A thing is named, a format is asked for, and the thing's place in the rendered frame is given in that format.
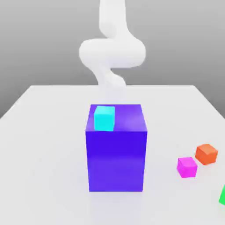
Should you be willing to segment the small cyan cube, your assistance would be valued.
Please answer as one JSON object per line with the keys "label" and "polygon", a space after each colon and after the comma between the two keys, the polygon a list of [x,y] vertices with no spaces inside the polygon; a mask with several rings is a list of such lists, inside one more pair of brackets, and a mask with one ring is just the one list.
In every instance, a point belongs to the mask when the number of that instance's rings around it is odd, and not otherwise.
{"label": "small cyan cube", "polygon": [[98,105],[94,112],[95,131],[113,131],[115,126],[115,107]]}

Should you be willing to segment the small magenta cube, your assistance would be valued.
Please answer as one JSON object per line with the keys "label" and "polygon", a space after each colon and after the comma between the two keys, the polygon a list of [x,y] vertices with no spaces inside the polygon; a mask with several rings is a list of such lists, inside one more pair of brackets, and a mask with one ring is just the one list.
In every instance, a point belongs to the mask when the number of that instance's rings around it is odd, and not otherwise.
{"label": "small magenta cube", "polygon": [[193,178],[197,173],[197,164],[192,157],[178,158],[177,171],[182,178]]}

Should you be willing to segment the small orange cube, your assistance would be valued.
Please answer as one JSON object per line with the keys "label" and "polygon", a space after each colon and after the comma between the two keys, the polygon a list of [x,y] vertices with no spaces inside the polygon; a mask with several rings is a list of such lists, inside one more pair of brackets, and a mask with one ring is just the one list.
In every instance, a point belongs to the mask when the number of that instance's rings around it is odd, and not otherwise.
{"label": "small orange cube", "polygon": [[208,165],[216,162],[217,155],[218,150],[216,150],[213,146],[210,144],[203,144],[197,146],[195,158],[203,165]]}

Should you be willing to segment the small green cube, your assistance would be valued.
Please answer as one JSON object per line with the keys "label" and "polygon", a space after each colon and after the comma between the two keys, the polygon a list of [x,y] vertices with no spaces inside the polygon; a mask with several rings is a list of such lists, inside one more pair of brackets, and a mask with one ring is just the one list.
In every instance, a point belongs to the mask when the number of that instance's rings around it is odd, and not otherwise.
{"label": "small green cube", "polygon": [[219,203],[221,203],[222,205],[225,205],[225,185],[223,186],[223,189],[221,191]]}

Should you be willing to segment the large purple box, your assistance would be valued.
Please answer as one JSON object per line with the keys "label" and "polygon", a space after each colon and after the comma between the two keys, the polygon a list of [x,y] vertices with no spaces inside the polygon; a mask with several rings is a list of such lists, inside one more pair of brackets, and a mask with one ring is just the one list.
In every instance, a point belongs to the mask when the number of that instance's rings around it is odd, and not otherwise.
{"label": "large purple box", "polygon": [[90,105],[85,130],[89,190],[141,192],[147,144],[141,105],[115,105],[113,131],[94,129],[96,107]]}

